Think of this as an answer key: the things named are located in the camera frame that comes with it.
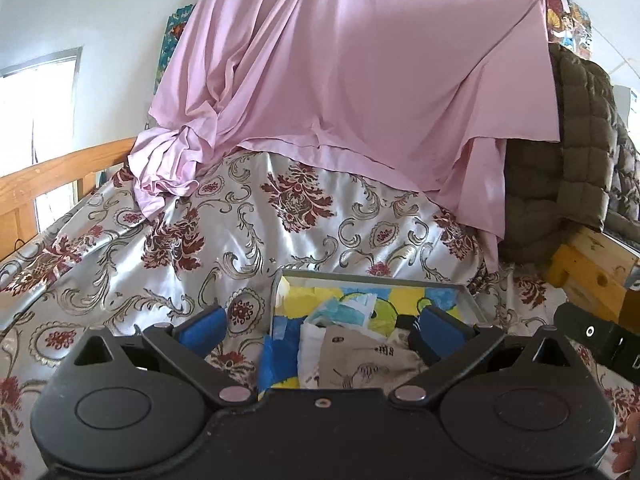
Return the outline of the pink hanging sheet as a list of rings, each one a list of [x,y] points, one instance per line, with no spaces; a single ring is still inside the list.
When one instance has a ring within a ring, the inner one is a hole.
[[[198,0],[150,113],[129,157],[145,214],[245,148],[503,237],[506,141],[559,137],[544,0]]]

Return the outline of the beige printed cloth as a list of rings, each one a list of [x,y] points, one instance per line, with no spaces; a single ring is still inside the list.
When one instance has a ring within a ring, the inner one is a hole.
[[[389,393],[427,369],[408,346],[408,333],[389,337],[332,325],[321,348],[318,389],[381,389]]]

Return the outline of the colourful wall picture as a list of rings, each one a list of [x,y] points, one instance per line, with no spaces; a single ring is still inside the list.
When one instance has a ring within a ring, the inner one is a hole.
[[[547,34],[550,44],[559,44],[580,58],[591,58],[592,24],[590,16],[573,0],[546,2]]]

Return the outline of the teal wall poster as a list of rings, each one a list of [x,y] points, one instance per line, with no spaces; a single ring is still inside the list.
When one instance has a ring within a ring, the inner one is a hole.
[[[175,52],[178,41],[182,35],[183,29],[186,27],[186,23],[192,14],[194,4],[188,4],[172,12],[167,19],[162,44],[160,45],[160,55],[158,56],[158,63],[154,80],[154,91],[157,91],[160,82],[162,81],[163,74],[169,64],[172,55]]]

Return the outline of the wooden bed rail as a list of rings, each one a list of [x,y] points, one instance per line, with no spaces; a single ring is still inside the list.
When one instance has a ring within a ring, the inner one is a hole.
[[[96,175],[122,164],[134,138],[108,142],[27,167],[1,178],[1,258],[38,233],[35,200],[62,185],[76,185],[83,198],[96,187]]]

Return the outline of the floral satin bedspread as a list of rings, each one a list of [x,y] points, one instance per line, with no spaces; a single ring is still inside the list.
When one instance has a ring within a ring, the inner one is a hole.
[[[259,392],[281,271],[462,285],[506,333],[435,401],[381,389]],[[634,479],[639,411],[553,324],[562,292],[493,274],[476,237],[416,192],[243,152],[146,216],[122,165],[1,258],[6,479]],[[205,361],[255,393],[217,406],[144,342],[211,306]]]

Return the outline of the yellow wooden crate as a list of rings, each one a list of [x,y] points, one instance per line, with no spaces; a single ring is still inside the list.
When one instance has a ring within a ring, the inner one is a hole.
[[[570,302],[633,333],[639,331],[639,252],[605,233],[580,226],[551,258],[546,281]]]

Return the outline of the olive quilted jacket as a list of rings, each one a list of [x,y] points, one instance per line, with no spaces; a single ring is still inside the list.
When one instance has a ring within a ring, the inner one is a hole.
[[[505,262],[543,264],[571,223],[639,245],[639,152],[605,70],[552,44],[560,140],[506,146]]]

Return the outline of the teal patterned packet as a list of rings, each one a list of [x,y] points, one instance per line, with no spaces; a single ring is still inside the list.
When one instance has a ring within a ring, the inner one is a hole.
[[[356,294],[342,299],[330,298],[316,307],[306,317],[306,322],[319,327],[351,325],[367,327],[375,309],[378,296]]]

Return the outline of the white cloth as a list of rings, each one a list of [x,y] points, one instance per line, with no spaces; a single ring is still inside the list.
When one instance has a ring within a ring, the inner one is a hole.
[[[309,323],[300,326],[297,377],[303,389],[319,388],[319,364],[326,329]]]

